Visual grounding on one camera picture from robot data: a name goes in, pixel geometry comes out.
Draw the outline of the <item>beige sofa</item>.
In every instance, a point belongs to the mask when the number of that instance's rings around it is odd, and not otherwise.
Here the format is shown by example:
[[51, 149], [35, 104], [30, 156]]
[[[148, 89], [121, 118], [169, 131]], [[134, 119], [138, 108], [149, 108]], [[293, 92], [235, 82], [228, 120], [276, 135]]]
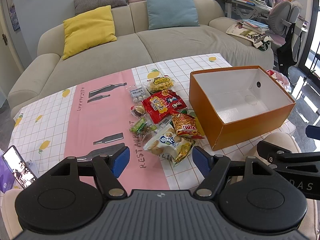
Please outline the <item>beige sofa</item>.
[[227, 18], [215, 0], [195, 0], [196, 27], [149, 29], [146, 2], [112, 9], [117, 40], [62, 59], [63, 25], [39, 39], [37, 56], [8, 95], [11, 115], [41, 98], [93, 80], [146, 64], [210, 53], [219, 53], [232, 66], [273, 67], [271, 49], [261, 51], [242, 38], [228, 35], [234, 20]]

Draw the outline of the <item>blue cushion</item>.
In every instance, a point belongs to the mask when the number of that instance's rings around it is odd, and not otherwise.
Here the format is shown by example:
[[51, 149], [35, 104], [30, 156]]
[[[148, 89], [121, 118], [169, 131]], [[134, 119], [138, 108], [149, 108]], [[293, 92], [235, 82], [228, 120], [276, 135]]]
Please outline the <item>blue cushion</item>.
[[150, 30], [199, 26], [194, 0], [146, 0], [146, 5]]

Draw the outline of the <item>orange chips snack bag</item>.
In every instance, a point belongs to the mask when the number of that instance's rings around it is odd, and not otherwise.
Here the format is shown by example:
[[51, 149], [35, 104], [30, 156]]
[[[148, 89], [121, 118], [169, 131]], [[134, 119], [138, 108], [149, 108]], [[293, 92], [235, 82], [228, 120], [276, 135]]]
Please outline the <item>orange chips snack bag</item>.
[[172, 124], [176, 134], [189, 139], [203, 139], [193, 116], [174, 112], [171, 114]]

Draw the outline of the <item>white biscuit snack bag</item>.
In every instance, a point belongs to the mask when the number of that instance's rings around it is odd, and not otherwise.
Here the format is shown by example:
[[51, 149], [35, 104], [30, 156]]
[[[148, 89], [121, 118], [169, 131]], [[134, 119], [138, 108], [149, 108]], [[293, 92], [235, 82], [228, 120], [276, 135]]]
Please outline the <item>white biscuit snack bag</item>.
[[167, 124], [146, 142], [143, 149], [176, 166], [190, 154], [194, 145], [195, 140], [178, 136], [171, 124]]

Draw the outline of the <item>grey cushion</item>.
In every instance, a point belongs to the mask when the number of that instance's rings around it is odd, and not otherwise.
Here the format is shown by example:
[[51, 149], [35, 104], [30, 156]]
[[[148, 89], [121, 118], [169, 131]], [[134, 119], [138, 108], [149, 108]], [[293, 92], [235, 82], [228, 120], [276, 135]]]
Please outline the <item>grey cushion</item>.
[[110, 5], [111, 8], [127, 5], [126, 0], [74, 0], [75, 16], [90, 10]]

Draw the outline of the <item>grey office chair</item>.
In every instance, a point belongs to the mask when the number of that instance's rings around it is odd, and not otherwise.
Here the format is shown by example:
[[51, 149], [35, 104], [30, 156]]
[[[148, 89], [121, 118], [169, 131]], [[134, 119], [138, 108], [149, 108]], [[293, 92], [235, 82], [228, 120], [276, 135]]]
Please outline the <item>grey office chair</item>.
[[295, 3], [283, 1], [269, 13], [268, 25], [273, 41], [271, 48], [276, 56], [279, 72], [289, 75], [289, 68], [298, 63], [302, 45], [302, 31], [297, 26], [300, 8]]

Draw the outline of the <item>green sausage snack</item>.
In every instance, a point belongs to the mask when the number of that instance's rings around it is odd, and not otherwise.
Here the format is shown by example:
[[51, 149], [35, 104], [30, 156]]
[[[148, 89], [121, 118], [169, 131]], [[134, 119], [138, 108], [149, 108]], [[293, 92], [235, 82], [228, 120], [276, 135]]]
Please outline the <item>green sausage snack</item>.
[[146, 117], [141, 117], [129, 131], [133, 133], [140, 141], [143, 141], [152, 132], [157, 132], [157, 126]]

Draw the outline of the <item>red snack bag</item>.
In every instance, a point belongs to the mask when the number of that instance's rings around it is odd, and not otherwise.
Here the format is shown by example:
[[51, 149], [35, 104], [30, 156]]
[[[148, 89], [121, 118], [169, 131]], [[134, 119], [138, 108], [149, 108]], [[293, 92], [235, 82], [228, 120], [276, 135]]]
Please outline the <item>red snack bag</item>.
[[172, 112], [177, 112], [187, 107], [183, 99], [170, 89], [165, 89], [149, 96], [142, 101], [142, 105], [155, 124], [160, 123]]

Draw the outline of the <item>smartphone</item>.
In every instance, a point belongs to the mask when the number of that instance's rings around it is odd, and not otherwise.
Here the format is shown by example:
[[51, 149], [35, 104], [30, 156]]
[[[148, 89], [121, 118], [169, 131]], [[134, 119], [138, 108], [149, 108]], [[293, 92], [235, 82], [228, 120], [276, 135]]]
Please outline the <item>smartphone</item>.
[[3, 153], [2, 159], [23, 189], [26, 189], [37, 179], [35, 173], [30, 169], [14, 145]]

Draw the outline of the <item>small date walnut pack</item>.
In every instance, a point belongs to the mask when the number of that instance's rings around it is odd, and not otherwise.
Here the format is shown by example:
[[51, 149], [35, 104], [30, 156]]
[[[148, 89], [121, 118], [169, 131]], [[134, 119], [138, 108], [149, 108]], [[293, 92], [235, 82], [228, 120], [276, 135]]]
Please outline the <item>small date walnut pack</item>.
[[130, 108], [131, 114], [137, 118], [141, 118], [146, 114], [144, 106], [140, 103]]

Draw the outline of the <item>white balls snack pack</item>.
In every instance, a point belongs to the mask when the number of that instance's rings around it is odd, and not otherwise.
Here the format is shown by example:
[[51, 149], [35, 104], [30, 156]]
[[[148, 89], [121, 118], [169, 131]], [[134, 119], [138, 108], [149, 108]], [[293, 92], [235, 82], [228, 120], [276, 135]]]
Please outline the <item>white balls snack pack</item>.
[[134, 103], [140, 103], [150, 96], [150, 93], [143, 85], [132, 85], [129, 87], [129, 94]]

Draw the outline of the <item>orange cardboard box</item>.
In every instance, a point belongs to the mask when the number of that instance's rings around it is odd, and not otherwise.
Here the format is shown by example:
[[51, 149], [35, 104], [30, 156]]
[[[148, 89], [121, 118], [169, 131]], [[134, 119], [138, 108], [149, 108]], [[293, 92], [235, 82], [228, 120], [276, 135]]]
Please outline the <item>orange cardboard box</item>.
[[189, 102], [214, 151], [279, 128], [295, 106], [260, 66], [191, 72]]

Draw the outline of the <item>yellow cushion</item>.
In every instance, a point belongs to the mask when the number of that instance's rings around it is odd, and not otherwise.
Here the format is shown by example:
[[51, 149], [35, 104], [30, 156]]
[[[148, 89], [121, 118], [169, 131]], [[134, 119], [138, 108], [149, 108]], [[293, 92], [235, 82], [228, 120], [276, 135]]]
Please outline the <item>yellow cushion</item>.
[[63, 28], [63, 60], [89, 48], [117, 40], [110, 5], [69, 18], [63, 22]]

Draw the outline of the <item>yellow waffle snack pack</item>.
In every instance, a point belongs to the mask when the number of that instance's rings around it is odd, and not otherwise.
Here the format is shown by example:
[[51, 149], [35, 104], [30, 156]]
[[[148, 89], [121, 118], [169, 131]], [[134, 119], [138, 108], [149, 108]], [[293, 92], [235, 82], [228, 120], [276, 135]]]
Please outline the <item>yellow waffle snack pack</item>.
[[162, 90], [170, 89], [174, 86], [174, 80], [165, 75], [148, 79], [144, 86], [150, 94], [157, 93]]

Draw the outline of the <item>stack of books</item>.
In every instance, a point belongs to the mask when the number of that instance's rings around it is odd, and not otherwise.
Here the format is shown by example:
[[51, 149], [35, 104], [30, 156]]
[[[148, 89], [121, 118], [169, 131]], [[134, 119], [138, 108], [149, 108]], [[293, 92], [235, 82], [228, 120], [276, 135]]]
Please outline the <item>stack of books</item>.
[[266, 51], [273, 41], [267, 33], [269, 30], [266, 24], [254, 20], [242, 20], [231, 25], [226, 30], [226, 34], [239, 38], [240, 41], [248, 41], [260, 51]]

